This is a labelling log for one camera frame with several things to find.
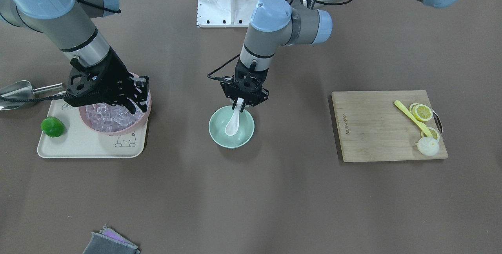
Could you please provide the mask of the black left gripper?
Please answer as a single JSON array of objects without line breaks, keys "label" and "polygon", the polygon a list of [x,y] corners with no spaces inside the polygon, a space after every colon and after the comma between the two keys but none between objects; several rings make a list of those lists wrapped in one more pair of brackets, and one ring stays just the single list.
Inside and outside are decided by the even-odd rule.
[{"label": "black left gripper", "polygon": [[268,74],[268,70],[256,71],[256,63],[251,63],[251,68],[246,67],[241,60],[237,61],[235,74],[232,77],[225,76],[220,84],[227,98],[234,104],[234,111],[243,111],[246,105],[256,106],[269,97],[269,90],[262,87]]}]

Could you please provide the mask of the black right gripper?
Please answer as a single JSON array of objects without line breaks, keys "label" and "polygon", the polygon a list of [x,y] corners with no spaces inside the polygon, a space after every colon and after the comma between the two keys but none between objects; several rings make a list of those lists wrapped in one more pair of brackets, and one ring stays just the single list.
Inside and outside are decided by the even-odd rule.
[{"label": "black right gripper", "polygon": [[64,100],[71,106],[107,103],[122,105],[131,114],[137,108],[143,113],[147,111],[149,77],[133,77],[112,48],[94,66],[84,67],[83,59],[76,55],[70,64],[73,68]]}]

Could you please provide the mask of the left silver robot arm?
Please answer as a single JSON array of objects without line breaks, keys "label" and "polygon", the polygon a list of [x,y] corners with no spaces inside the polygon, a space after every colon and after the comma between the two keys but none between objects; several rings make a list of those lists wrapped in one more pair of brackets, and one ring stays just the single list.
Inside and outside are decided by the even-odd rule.
[{"label": "left silver robot arm", "polygon": [[[331,15],[323,6],[352,0],[257,0],[238,56],[233,76],[215,77],[232,109],[242,112],[269,97],[263,88],[271,61],[280,45],[320,44],[331,35]],[[457,0],[416,0],[442,9]]]}]

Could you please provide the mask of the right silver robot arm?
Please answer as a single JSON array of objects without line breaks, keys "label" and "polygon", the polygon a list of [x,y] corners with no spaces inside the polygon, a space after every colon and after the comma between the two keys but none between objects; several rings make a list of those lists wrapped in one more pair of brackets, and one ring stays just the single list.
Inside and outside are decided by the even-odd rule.
[{"label": "right silver robot arm", "polygon": [[146,112],[148,77],[129,73],[92,22],[114,13],[120,13],[119,0],[1,0],[2,21],[45,34],[70,59],[66,92],[54,99]]}]

